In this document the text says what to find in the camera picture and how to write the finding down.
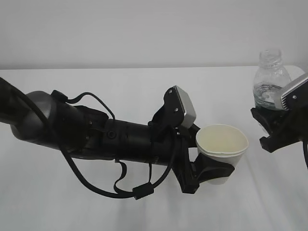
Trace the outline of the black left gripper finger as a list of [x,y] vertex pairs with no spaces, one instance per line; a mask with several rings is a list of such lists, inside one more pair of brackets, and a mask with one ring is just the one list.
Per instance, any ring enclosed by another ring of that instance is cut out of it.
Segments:
[[200,130],[200,128],[192,124],[192,126],[188,129],[188,135],[187,135],[187,143],[189,147],[196,147],[196,134]]
[[192,172],[199,183],[222,185],[227,182],[235,167],[229,163],[214,160],[204,154],[198,154],[192,163]]

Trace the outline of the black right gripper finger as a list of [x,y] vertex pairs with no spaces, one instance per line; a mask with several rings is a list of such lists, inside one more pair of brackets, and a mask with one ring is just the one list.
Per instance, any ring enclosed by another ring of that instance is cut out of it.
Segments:
[[264,107],[253,107],[250,111],[252,117],[269,135],[279,128],[289,114],[288,111],[270,110]]
[[286,131],[283,133],[272,134],[268,137],[261,137],[259,139],[261,147],[269,153],[278,149],[292,145],[303,140],[303,135]]

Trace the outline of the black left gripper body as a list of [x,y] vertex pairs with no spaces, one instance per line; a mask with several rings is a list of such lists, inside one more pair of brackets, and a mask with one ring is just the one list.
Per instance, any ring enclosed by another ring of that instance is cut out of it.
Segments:
[[151,154],[158,165],[166,165],[162,176],[153,183],[158,187],[173,171],[183,193],[194,194],[199,182],[193,175],[192,162],[189,160],[187,143],[188,129],[182,126],[174,128],[163,125],[164,106],[162,106],[149,122],[151,127]]

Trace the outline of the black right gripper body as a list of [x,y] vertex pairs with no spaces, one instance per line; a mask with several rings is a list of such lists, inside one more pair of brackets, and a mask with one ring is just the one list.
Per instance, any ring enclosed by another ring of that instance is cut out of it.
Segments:
[[294,144],[308,141],[308,99],[304,103],[291,110],[280,128],[278,137],[282,144]]

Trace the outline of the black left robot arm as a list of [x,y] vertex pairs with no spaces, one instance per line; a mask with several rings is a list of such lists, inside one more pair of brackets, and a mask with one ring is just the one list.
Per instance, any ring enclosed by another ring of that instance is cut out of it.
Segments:
[[[79,181],[89,190],[115,199],[140,199],[152,194],[170,171],[183,193],[193,194],[202,182],[228,177],[234,165],[198,154],[190,161],[189,149],[197,146],[199,127],[188,94],[178,86],[164,94],[163,106],[148,124],[117,120],[105,112],[79,105],[82,95],[69,99],[61,92],[22,93],[6,80],[0,81],[0,120],[9,124],[22,141],[60,150]],[[75,159],[114,160],[127,173],[126,161],[163,165],[163,175],[125,191],[101,190],[89,183],[74,163]]]

